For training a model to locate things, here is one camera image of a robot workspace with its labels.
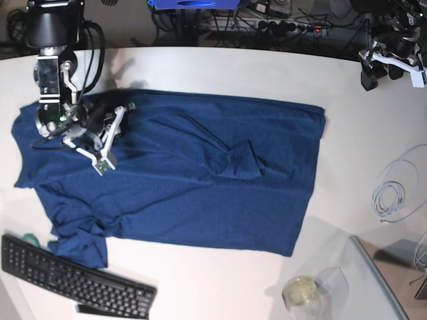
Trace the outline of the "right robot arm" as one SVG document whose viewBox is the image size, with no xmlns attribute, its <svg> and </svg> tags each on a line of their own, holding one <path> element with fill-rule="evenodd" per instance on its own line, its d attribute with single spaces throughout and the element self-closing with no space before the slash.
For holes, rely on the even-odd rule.
<svg viewBox="0 0 427 320">
<path fill-rule="evenodd" d="M 83 100 L 101 76 L 105 61 L 105 35 L 102 28 L 83 17 L 84 1 L 28 1 L 27 46 L 38 49 L 33 77 L 39 88 L 39 106 L 35 126 L 40 140 L 32 149 L 46 150 L 44 143 L 60 139 L 60 150 L 72 150 L 91 161 L 99 175 L 117 167 L 111 150 L 122 135 L 122 122 L 134 103 L 111 106 L 94 105 Z M 83 85 L 77 88 L 72 77 L 78 62 L 72 46 L 84 31 L 97 33 L 100 41 L 98 66 L 93 79 L 85 72 Z"/>
</svg>

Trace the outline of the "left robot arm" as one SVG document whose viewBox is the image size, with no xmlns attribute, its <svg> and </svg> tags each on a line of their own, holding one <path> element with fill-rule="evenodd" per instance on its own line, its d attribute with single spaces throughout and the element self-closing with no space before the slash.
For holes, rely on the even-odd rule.
<svg viewBox="0 0 427 320">
<path fill-rule="evenodd" d="M 419 1 L 351 1 L 352 9 L 366 16 L 368 40 L 359 51 L 361 85 L 377 88 L 388 76 L 397 80 L 408 73 L 412 86 L 426 86 L 426 67 L 419 41 L 426 15 Z"/>
</svg>

